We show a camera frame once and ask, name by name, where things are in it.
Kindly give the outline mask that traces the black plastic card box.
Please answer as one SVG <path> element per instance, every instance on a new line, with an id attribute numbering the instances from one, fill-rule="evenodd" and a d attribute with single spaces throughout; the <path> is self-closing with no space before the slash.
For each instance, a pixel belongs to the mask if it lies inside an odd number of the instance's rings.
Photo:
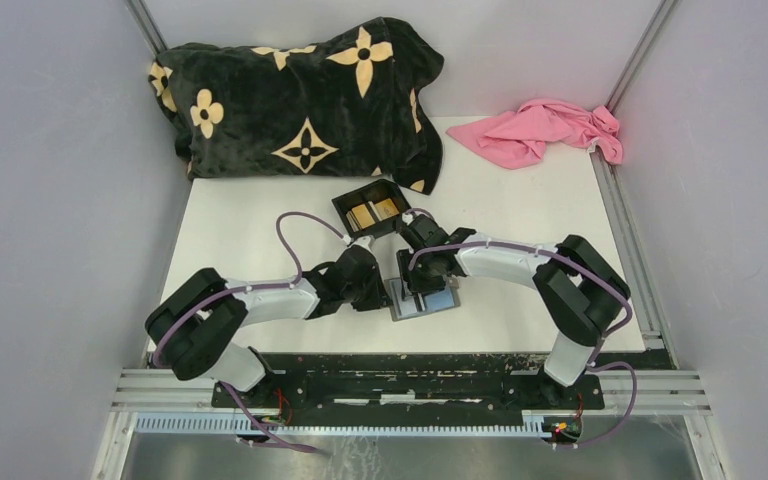
<path id="1" fill-rule="evenodd" d="M 331 202 L 353 239 L 394 233 L 396 218 L 411 209 L 399 186 L 386 179 L 339 195 Z"/>

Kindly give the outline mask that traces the grey leather card holder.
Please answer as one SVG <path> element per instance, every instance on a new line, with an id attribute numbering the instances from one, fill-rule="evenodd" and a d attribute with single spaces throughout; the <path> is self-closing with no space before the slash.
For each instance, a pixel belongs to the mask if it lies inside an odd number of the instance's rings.
<path id="1" fill-rule="evenodd" d="M 389 311 L 391 319 L 394 322 L 428 316 L 446 310 L 458 308 L 460 306 L 460 300 L 457 292 L 459 285 L 455 279 L 447 280 L 446 286 L 438 292 L 428 294 L 412 293 L 417 296 L 422 296 L 426 310 L 420 315 L 411 317 L 402 317 L 399 311 L 400 298 L 404 293 L 410 292 L 406 287 L 406 283 L 399 278 L 391 278 L 385 281 L 385 287 L 392 301 L 392 304 L 389 307 Z"/>

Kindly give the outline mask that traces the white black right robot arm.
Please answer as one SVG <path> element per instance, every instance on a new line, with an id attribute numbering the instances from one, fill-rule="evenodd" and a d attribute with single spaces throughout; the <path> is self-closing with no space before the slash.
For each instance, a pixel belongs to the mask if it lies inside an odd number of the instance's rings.
<path id="1" fill-rule="evenodd" d="M 414 209 L 396 219 L 395 231 L 407 243 L 397 259 L 412 294 L 438 292 L 454 277 L 490 278 L 539 294 L 558 331 L 537 382 L 540 400 L 551 408 L 577 396 L 577 381 L 607 338 L 633 317 L 628 284 L 582 236 L 540 246 L 471 228 L 447 232 Z"/>

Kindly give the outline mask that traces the white silver credit card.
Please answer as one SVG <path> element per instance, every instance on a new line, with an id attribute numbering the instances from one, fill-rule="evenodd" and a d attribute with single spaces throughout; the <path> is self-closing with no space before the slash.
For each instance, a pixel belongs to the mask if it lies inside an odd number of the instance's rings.
<path id="1" fill-rule="evenodd" d="M 425 303 L 421 295 L 417 296 L 408 292 L 404 293 L 399 300 L 399 311 L 402 317 L 420 315 L 425 310 Z"/>

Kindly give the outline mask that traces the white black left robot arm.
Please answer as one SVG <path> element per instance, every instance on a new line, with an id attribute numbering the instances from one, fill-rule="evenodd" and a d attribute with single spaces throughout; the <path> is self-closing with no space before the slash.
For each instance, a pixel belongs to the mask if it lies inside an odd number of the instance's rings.
<path id="1" fill-rule="evenodd" d="M 180 381 L 224 382 L 247 404 L 259 407 L 272 399 L 275 382 L 253 347 L 235 343 L 242 327 L 317 319 L 345 305 L 367 312 L 391 304 L 375 256 L 358 244 L 297 278 L 232 281 L 206 267 L 148 316 L 145 330 L 155 344 L 150 362 L 171 370 Z"/>

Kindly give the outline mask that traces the stack of cards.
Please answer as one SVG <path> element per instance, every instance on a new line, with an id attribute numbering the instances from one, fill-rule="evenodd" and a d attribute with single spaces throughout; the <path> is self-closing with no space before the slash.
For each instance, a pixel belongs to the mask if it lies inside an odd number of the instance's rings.
<path id="1" fill-rule="evenodd" d="M 400 210 L 392 198 L 378 202 L 366 201 L 352 207 L 345 215 L 353 231 L 372 228 L 385 220 L 397 216 Z"/>

